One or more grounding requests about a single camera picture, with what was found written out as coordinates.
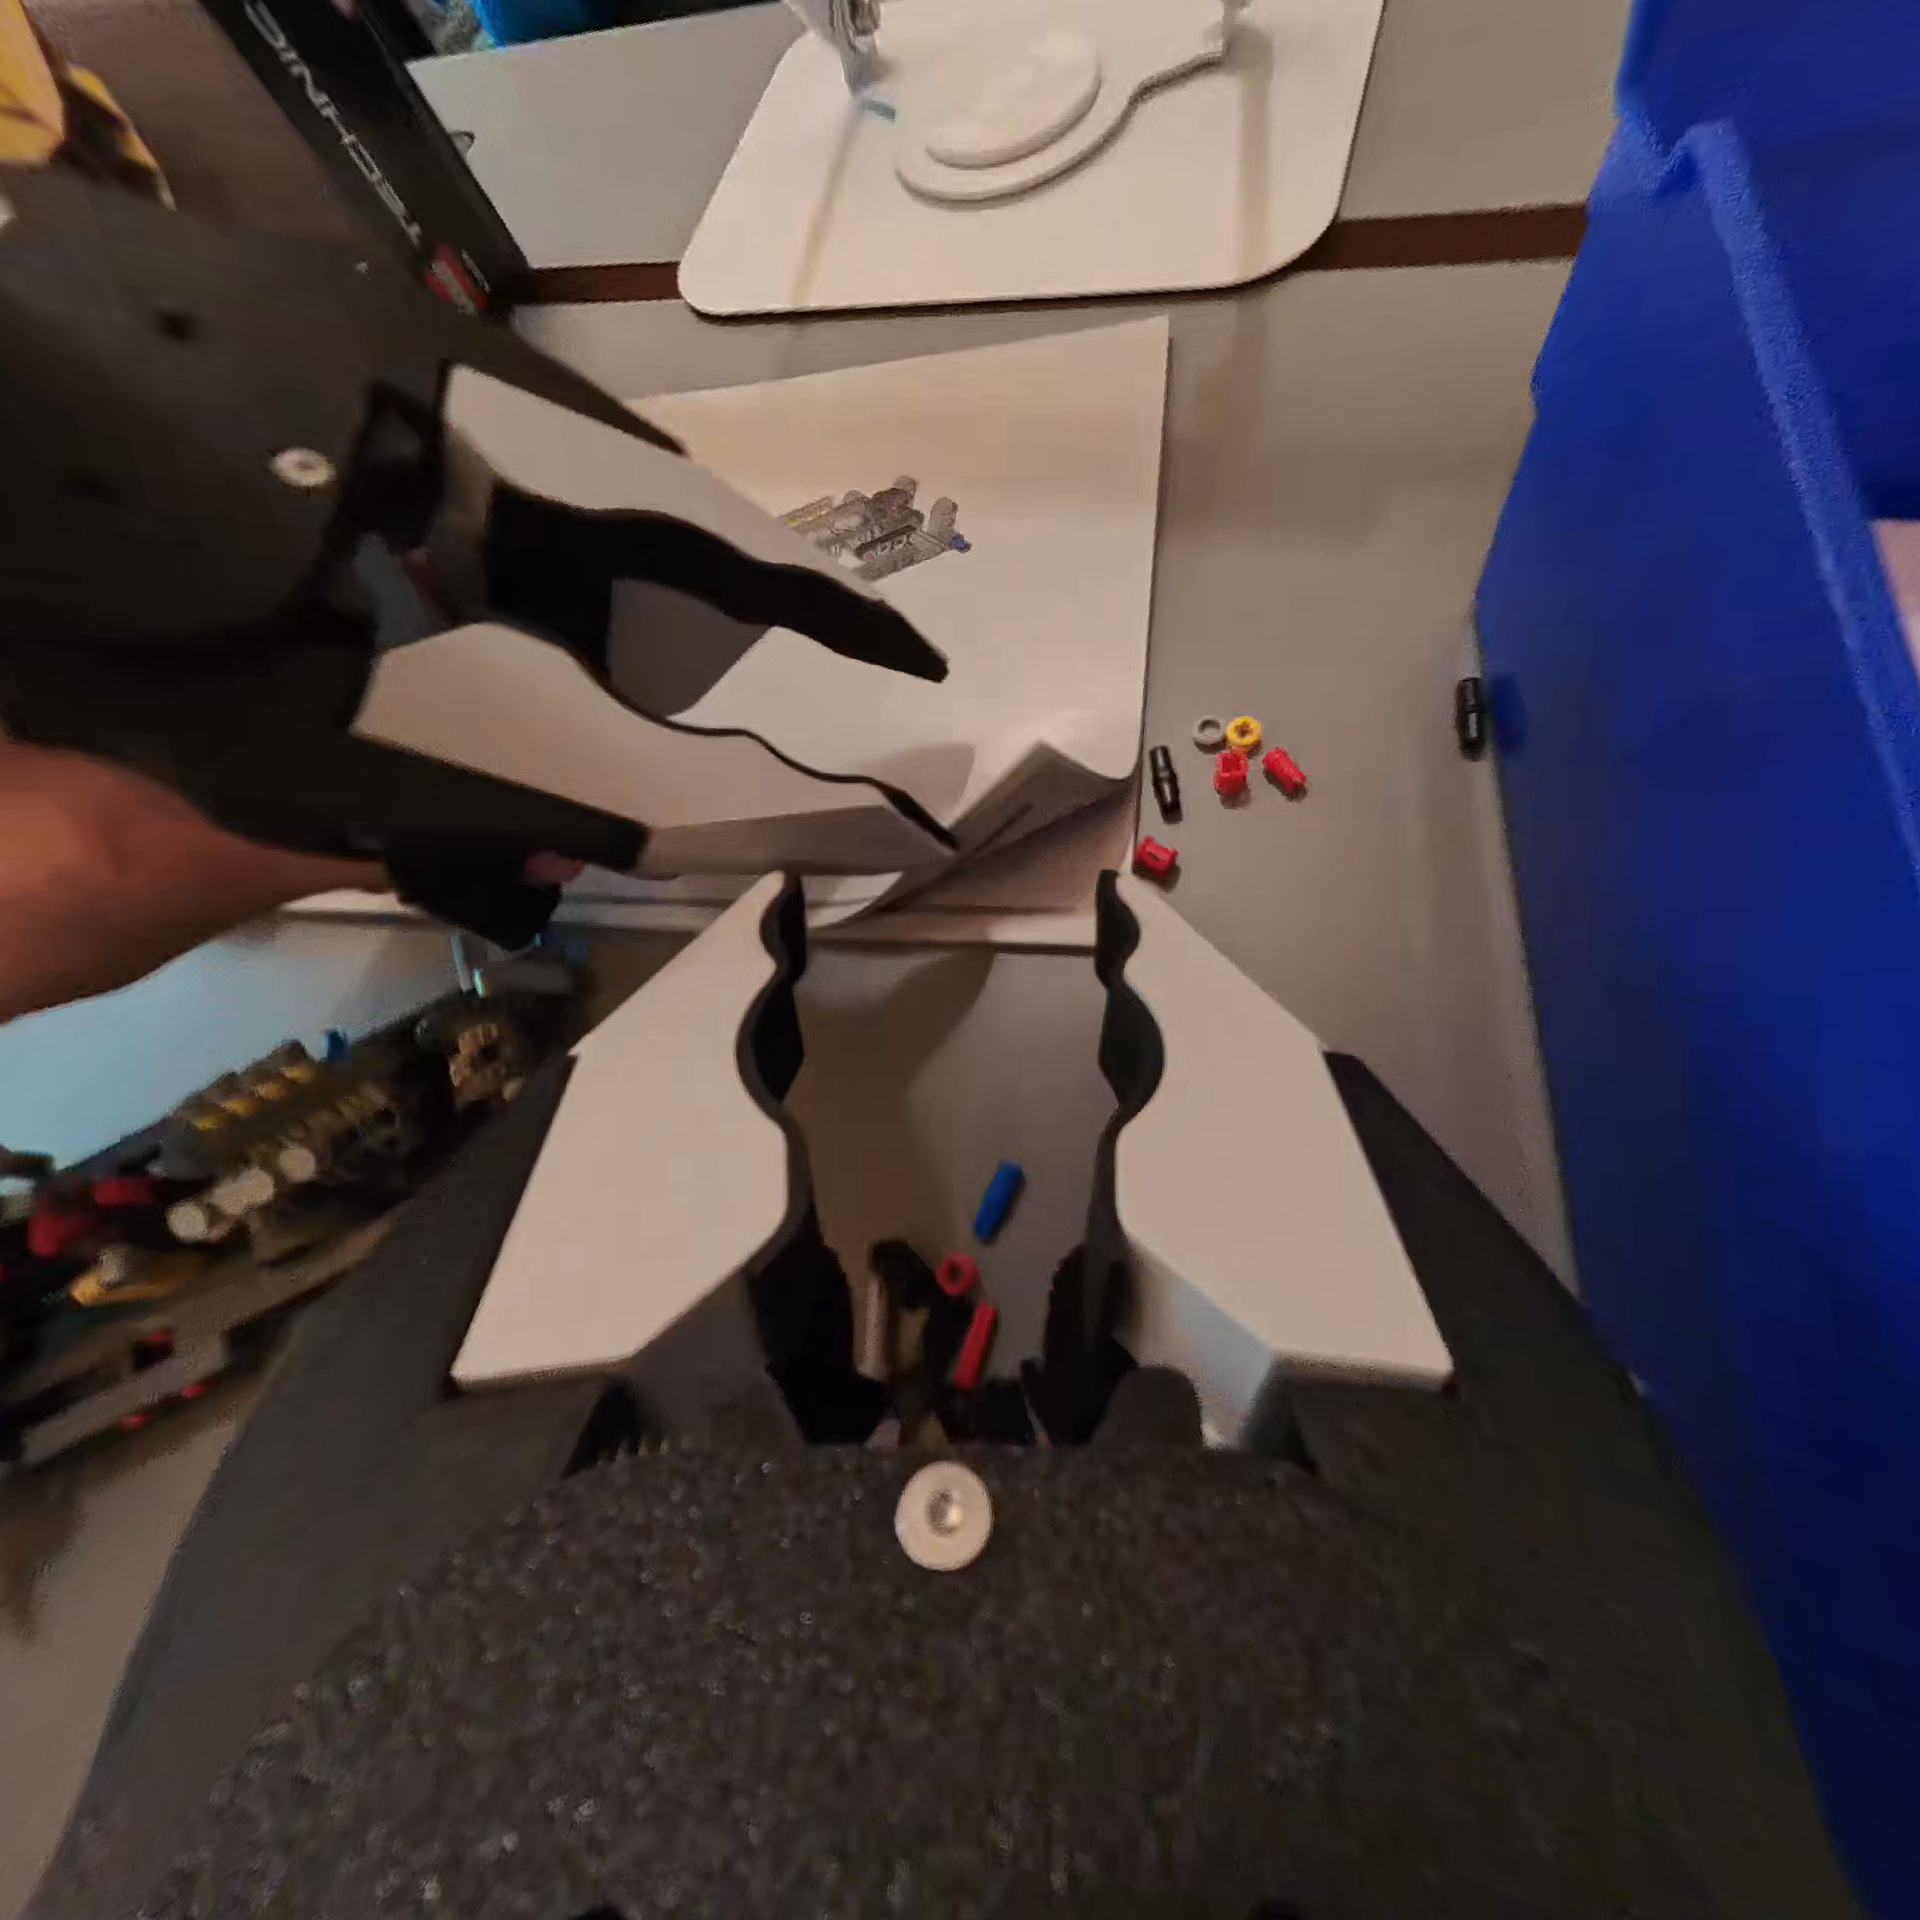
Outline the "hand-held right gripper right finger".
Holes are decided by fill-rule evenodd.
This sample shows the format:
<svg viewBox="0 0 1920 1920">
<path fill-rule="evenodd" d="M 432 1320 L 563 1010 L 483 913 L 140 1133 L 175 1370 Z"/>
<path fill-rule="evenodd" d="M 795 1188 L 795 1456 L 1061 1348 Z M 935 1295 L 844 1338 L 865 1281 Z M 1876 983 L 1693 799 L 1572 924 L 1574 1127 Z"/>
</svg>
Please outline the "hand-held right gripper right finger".
<svg viewBox="0 0 1920 1920">
<path fill-rule="evenodd" d="M 1454 1373 L 1327 1051 L 1137 875 L 1095 889 L 1107 1004 L 1072 1330 L 1199 1397 Z"/>
</svg>

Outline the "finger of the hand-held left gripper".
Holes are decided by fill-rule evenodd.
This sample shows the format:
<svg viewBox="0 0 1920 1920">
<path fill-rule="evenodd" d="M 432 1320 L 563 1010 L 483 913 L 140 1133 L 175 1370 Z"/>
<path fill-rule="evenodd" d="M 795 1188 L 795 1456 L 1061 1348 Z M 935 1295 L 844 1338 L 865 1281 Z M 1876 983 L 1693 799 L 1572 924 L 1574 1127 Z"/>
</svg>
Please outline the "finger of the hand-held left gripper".
<svg viewBox="0 0 1920 1920">
<path fill-rule="evenodd" d="M 636 826 L 641 851 L 607 865 L 646 880 L 936 872 L 963 841 L 878 761 L 894 680 L 769 628 L 652 715 L 553 640 L 468 625 L 384 655 L 352 736 Z"/>
<path fill-rule="evenodd" d="M 679 721 L 775 633 L 939 685 L 947 657 L 636 413 L 500 376 L 440 384 L 438 588 L 464 621 L 563 649 L 613 699 Z"/>
</svg>

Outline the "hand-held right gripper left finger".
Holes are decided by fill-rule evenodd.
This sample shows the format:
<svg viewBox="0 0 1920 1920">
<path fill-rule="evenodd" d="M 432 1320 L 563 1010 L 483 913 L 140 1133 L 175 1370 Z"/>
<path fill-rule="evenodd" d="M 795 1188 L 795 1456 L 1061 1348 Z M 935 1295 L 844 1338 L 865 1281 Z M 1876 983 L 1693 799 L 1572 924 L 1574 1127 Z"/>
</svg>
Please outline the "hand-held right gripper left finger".
<svg viewBox="0 0 1920 1920">
<path fill-rule="evenodd" d="M 800 883 L 767 873 L 573 1045 L 453 1386 L 758 1372 L 751 1281 L 808 1203 L 784 1111 L 805 962 Z"/>
</svg>

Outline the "white instruction booklet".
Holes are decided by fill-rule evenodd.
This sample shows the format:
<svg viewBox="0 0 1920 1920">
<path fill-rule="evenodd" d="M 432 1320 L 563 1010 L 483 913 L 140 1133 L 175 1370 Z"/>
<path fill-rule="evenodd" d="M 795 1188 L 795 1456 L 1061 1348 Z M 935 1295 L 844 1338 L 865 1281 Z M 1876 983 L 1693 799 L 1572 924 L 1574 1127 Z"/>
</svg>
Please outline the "white instruction booklet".
<svg viewBox="0 0 1920 1920">
<path fill-rule="evenodd" d="M 963 853 L 801 875 L 815 932 L 1093 946 L 1137 817 L 1165 396 L 1167 324 L 1135 321 L 636 402 L 949 661 L 885 683 L 878 761 Z M 590 872 L 560 919 L 692 932 L 756 877 Z"/>
</svg>

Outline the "grey black lego chassis assembly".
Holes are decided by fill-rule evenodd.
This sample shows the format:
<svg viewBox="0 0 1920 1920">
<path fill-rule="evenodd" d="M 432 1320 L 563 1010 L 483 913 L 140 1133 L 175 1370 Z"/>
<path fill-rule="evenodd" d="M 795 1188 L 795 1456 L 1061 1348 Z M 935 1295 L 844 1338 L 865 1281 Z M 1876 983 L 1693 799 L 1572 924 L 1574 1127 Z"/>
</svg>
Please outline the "grey black lego chassis assembly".
<svg viewBox="0 0 1920 1920">
<path fill-rule="evenodd" d="M 5 1476 L 200 1400 L 573 1032 L 583 946 L 461 935 L 453 964 L 453 995 L 286 1043 L 89 1161 L 5 1152 Z"/>
</svg>

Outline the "person's left forearm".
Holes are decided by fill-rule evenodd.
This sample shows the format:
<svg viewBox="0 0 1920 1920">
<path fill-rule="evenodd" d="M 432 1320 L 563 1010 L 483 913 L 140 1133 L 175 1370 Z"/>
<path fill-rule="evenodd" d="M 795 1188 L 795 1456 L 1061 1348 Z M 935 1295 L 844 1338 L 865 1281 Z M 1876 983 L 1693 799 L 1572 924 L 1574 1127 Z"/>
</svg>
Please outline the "person's left forearm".
<svg viewBox="0 0 1920 1920">
<path fill-rule="evenodd" d="M 3 1021 L 124 989 L 197 946 L 382 867 L 233 835 L 140 775 L 5 736 Z"/>
</svg>

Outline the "pile of red blue lego pins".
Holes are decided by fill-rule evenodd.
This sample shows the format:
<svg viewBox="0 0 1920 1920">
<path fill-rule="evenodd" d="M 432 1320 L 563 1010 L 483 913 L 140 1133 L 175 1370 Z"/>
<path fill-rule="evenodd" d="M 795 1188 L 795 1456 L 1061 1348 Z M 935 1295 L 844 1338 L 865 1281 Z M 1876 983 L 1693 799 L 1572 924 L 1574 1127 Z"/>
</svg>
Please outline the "pile of red blue lego pins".
<svg viewBox="0 0 1920 1920">
<path fill-rule="evenodd" d="M 855 1356 L 886 1386 L 902 1432 L 927 1425 L 956 1445 L 1005 1449 L 1040 1439 L 1021 1381 L 992 1370 L 1001 1311 L 980 1268 L 1021 1187 L 1021 1169 L 998 1164 L 966 1235 L 939 1255 L 899 1235 L 868 1247 Z"/>
</svg>

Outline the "lego set box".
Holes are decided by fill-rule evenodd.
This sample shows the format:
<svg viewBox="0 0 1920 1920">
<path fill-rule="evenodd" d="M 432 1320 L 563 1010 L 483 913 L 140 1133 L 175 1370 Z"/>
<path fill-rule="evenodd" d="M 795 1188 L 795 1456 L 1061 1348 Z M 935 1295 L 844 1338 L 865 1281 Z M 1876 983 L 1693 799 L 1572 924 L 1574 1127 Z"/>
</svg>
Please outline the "lego set box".
<svg viewBox="0 0 1920 1920">
<path fill-rule="evenodd" d="M 467 156 L 400 59 L 404 4 L 199 3 L 278 119 L 413 276 L 471 315 L 504 321 L 532 288 Z M 5 3 L 5 172 L 69 173 L 175 209 L 152 145 L 91 67 L 48 39 L 31 4 Z"/>
</svg>

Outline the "cluster of small lego bushes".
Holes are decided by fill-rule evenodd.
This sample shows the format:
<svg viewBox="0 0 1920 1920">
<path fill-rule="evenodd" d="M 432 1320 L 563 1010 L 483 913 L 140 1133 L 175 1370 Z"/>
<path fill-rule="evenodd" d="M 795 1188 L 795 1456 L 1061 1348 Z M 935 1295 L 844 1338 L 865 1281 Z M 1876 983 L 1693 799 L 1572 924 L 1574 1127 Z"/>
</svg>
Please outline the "cluster of small lego bushes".
<svg viewBox="0 0 1920 1920">
<path fill-rule="evenodd" d="M 1199 715 L 1190 725 L 1190 748 L 1206 761 L 1206 784 L 1221 804 L 1247 800 L 1264 784 L 1287 803 L 1309 796 L 1305 768 L 1278 744 L 1264 740 L 1261 723 L 1249 713 Z M 1184 780 L 1165 744 L 1150 744 L 1143 755 L 1148 807 L 1158 827 L 1177 827 L 1187 817 Z M 1131 873 L 1156 884 L 1179 875 L 1179 851 L 1161 835 L 1140 829 L 1131 851 Z"/>
</svg>

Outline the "blue plastic bin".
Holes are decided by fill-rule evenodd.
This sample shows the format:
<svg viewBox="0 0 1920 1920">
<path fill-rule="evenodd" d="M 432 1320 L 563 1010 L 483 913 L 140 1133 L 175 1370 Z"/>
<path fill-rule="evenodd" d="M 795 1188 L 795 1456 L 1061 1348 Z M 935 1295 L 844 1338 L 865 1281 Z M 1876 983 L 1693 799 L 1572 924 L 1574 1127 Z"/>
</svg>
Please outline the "blue plastic bin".
<svg viewBox="0 0 1920 1920">
<path fill-rule="evenodd" d="M 1916 1915 L 1918 7 L 1637 4 L 1476 589 L 1577 1276 Z"/>
</svg>

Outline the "white tablet stand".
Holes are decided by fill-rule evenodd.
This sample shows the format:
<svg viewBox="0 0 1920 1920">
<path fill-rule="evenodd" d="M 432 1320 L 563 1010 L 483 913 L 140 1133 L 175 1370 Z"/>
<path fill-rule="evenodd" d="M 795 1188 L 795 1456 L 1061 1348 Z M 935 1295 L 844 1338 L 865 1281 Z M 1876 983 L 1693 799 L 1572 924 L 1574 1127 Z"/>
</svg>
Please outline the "white tablet stand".
<svg viewBox="0 0 1920 1920">
<path fill-rule="evenodd" d="M 878 4 L 782 57 L 679 265 L 709 321 L 1214 292 L 1332 224 L 1377 3 Z"/>
</svg>

